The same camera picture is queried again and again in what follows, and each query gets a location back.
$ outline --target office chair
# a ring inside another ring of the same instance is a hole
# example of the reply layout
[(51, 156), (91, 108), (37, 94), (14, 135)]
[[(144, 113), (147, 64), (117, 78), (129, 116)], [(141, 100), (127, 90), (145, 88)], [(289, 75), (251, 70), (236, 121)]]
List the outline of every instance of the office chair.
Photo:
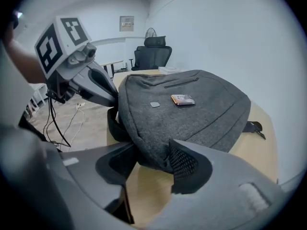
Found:
[(138, 71), (140, 67), (140, 56), (141, 56), (141, 50), (145, 48), (145, 46), (138, 46), (136, 50), (134, 51), (134, 56), (135, 56), (135, 63), (134, 67), (131, 68), (133, 71)]
[(149, 70), (165, 67), (172, 54), (172, 48), (165, 46), (165, 36), (148, 37), (145, 39), (144, 45), (143, 48), (140, 48), (139, 52), (135, 52), (139, 62), (137, 59), (135, 60), (136, 67), (132, 70)]
[(146, 47), (142, 50), (140, 56), (139, 70), (158, 69), (165, 67), (169, 57), (171, 56), (172, 48), (164, 47)]

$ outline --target wire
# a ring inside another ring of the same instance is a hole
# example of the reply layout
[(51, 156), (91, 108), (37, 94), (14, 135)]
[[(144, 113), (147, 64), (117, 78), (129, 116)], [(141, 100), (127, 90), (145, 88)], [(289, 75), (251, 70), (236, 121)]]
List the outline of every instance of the wire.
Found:
[(78, 130), (78, 132), (75, 134), (75, 136), (71, 139), (71, 145), (72, 145), (72, 142), (73, 142), (73, 139), (75, 139), (75, 137), (77, 136), (77, 134), (80, 132), (80, 130), (81, 130), (81, 126), (82, 126), (82, 124), (83, 124), (83, 122), (84, 122), (84, 111), (82, 111), (82, 110), (79, 110), (79, 108), (78, 108), (78, 110), (77, 111), (80, 111), (80, 112), (82, 112), (83, 113), (83, 117), (82, 117), (82, 123), (80, 124), (80, 127), (79, 127), (79, 130)]
[[(57, 113), (55, 112), (54, 107), (52, 106), (52, 99), (51, 99), (50, 97), (48, 98), (48, 104), (49, 104), (49, 115), (48, 115), (48, 116), (50, 116), (50, 110), (53, 110), (54, 113), (55, 113), (54, 118), (56, 118)], [(53, 120), (50, 122), (50, 124), (48, 124), (48, 126), (47, 126), (47, 128), (46, 128), (46, 134), (47, 134), (47, 137), (48, 137), (49, 141), (50, 141), (51, 143), (54, 144), (54, 143), (57, 143), (57, 142), (52, 141), (52, 140), (50, 139), (50, 137), (49, 137), (49, 134), (48, 134), (48, 128), (49, 128), (49, 126), (50, 126), (52, 123), (53, 123)]]
[(55, 145), (56, 147), (59, 147), (59, 146), (65, 146), (65, 147), (69, 147), (69, 146), (67, 146), (66, 144), (63, 144), (63, 143), (59, 143), (59, 142), (56, 142), (56, 141), (51, 141), (51, 143), (53, 144), (53, 145)]
[(49, 122), (49, 118), (50, 118), (50, 101), (49, 101), (49, 97), (48, 97), (48, 119), (47, 119), (47, 122), (46, 122), (46, 124), (44, 126), (44, 129), (43, 129), (43, 135), (44, 136), (45, 136), (45, 128), (46, 128), (46, 126), (47, 126), (47, 124)]
[(65, 136), (66, 131), (67, 131), (68, 128), (71, 126), (71, 123), (72, 123), (73, 118), (74, 118), (74, 117), (76, 116), (76, 114), (78, 113), (78, 109), (76, 110), (74, 116), (72, 117), (71, 122), (69, 123), (68, 127), (67, 127), (66, 130), (64, 131), (63, 136)]
[(51, 116), (52, 116), (52, 120), (53, 120), (53, 122), (54, 122), (54, 125), (56, 126), (56, 128), (57, 128), (59, 134), (62, 136), (63, 140), (64, 140), (64, 141), (67, 143), (67, 145), (70, 147), (70, 144), (69, 144), (68, 141), (65, 139), (65, 137), (62, 135), (62, 133), (61, 133), (59, 127), (58, 127), (58, 124), (57, 124), (57, 122), (56, 122), (56, 120), (55, 120), (55, 116), (54, 116), (54, 114), (53, 114), (54, 108), (53, 108), (52, 102), (50, 102), (50, 104), (51, 104), (51, 109), (50, 109), (50, 110), (51, 110)]

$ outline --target gray backpack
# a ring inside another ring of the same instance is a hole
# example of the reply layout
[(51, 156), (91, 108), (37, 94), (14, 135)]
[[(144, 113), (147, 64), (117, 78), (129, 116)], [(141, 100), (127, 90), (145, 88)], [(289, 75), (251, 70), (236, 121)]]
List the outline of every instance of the gray backpack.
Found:
[[(171, 95), (181, 94), (195, 104), (175, 105)], [(107, 117), (116, 140), (132, 140), (137, 146), (141, 165), (171, 173), (170, 139), (228, 152), (247, 127), (250, 105), (236, 86), (203, 70), (133, 74), (121, 83), (118, 106), (109, 109)]]

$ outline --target black strap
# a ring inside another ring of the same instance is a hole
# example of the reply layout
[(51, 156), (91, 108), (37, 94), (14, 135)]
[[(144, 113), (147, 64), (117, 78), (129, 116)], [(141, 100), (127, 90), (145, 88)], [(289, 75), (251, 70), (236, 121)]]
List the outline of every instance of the black strap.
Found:
[(256, 121), (247, 121), (242, 133), (257, 133), (260, 135), (263, 139), (266, 139), (264, 134), (261, 133), (262, 131), (262, 125), (259, 122)]
[(116, 121), (116, 114), (118, 112), (118, 107), (114, 106), (107, 111), (107, 123), (109, 126), (109, 130), (111, 135), (115, 140), (123, 142), (130, 141), (131, 138), (126, 131), (125, 127)]

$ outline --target small card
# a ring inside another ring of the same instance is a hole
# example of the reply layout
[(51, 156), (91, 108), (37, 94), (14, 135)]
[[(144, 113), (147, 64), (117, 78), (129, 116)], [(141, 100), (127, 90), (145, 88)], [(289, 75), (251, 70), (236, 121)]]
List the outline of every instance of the small card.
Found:
[(188, 94), (172, 94), (173, 102), (176, 105), (194, 105), (195, 101)]
[(159, 104), (158, 102), (150, 102), (150, 105), (151, 105), (152, 107), (158, 107), (158, 106), (160, 106), (160, 104)]

